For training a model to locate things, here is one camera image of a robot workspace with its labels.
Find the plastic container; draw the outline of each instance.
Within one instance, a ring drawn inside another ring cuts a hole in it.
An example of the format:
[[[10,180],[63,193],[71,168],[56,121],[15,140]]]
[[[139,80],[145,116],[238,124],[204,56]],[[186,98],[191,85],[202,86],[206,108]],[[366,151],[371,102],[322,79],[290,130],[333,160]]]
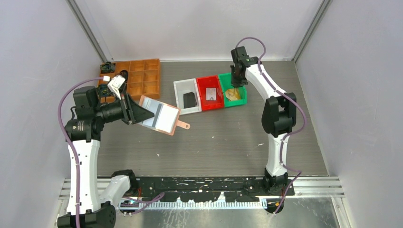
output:
[[[173,87],[175,89],[176,107],[181,109],[181,115],[198,113],[202,111],[199,90],[197,89],[195,78],[182,81],[174,81]],[[184,108],[183,95],[190,92],[193,92],[195,94],[196,106],[191,108]]]
[[[217,75],[196,78],[197,88],[199,89],[201,110],[208,111],[224,108],[224,95],[222,93],[220,81]],[[216,89],[216,100],[206,100],[206,88]]]
[[[220,80],[222,92],[224,94],[224,105],[225,105],[226,108],[227,107],[238,106],[238,105],[244,105],[244,104],[246,104],[248,102],[248,93],[246,92],[246,88],[244,86],[238,88],[238,91],[239,91],[239,94],[240,94],[240,100],[230,101],[225,96],[225,91],[227,91],[227,89],[233,89],[234,88],[233,86],[231,86],[231,73],[218,75],[218,79]]]

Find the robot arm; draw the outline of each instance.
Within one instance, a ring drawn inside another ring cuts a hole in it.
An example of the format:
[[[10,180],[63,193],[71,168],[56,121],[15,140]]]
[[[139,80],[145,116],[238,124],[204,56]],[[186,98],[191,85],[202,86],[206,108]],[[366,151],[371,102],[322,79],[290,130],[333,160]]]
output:
[[[76,164],[73,150],[68,146],[71,158],[70,200],[67,214],[58,218],[59,228],[78,227],[74,219],[77,189],[80,202],[78,216],[82,228],[114,227],[120,199],[126,192],[133,194],[138,189],[132,170],[115,172],[101,196],[97,189],[97,158],[104,124],[116,120],[136,124],[154,117],[154,113],[139,106],[129,94],[120,93],[119,89],[124,82],[125,79],[118,75],[108,83],[108,88],[117,97],[108,104],[100,103],[97,89],[93,86],[76,89],[73,93],[77,118],[69,120],[65,130],[76,149],[79,164]]]
[[[287,156],[288,138],[284,140],[282,152],[280,144],[283,137],[292,131],[296,124],[296,108],[287,99],[281,96],[280,91],[296,101],[293,93],[286,93],[271,77],[268,76],[263,65],[258,66],[257,57],[249,57],[245,47],[237,47],[231,51],[234,65],[231,66],[231,84],[235,88],[247,85],[251,82],[265,101],[262,115],[262,125],[269,137],[269,158],[265,168],[264,184],[265,189],[270,191],[273,187],[287,185],[287,169],[280,163],[280,154],[285,164]]]

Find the yellow object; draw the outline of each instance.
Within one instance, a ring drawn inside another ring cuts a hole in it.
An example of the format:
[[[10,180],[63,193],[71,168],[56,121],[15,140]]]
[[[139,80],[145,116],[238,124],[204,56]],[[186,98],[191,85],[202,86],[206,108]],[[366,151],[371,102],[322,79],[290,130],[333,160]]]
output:
[[[225,97],[230,101],[240,100],[239,90],[235,88],[227,89],[227,91],[225,91]]]

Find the green bin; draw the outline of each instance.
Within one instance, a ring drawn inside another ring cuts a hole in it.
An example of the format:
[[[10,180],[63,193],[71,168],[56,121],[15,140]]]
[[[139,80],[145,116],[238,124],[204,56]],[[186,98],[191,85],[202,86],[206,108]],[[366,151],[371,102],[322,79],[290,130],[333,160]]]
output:
[[[248,102],[248,96],[246,93],[246,88],[244,86],[238,88],[239,93],[240,93],[240,100],[230,101],[225,96],[225,91],[227,91],[227,89],[234,88],[233,86],[231,86],[231,73],[218,75],[218,79],[220,80],[222,93],[224,94],[224,107],[227,108],[227,107],[233,107],[233,106],[238,106],[238,105],[244,105]]]

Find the gray floor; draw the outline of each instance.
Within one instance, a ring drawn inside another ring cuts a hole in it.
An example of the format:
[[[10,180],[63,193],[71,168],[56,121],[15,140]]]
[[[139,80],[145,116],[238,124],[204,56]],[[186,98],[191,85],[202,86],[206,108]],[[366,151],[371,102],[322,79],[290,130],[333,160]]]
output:
[[[289,140],[288,165],[303,175],[327,175],[294,63],[264,62],[264,66],[280,87],[297,95],[308,116],[306,129]],[[164,62],[159,100],[176,106],[173,81],[228,72],[230,62]],[[252,85],[247,90],[244,106],[180,116],[191,128],[177,128],[174,136],[139,125],[106,124],[98,175],[123,169],[139,176],[263,175],[268,157],[268,138],[261,126],[264,102]],[[295,129],[301,125],[298,113]]]
[[[118,213],[115,228],[338,228],[330,198],[286,199],[275,217],[264,209],[145,210]]]

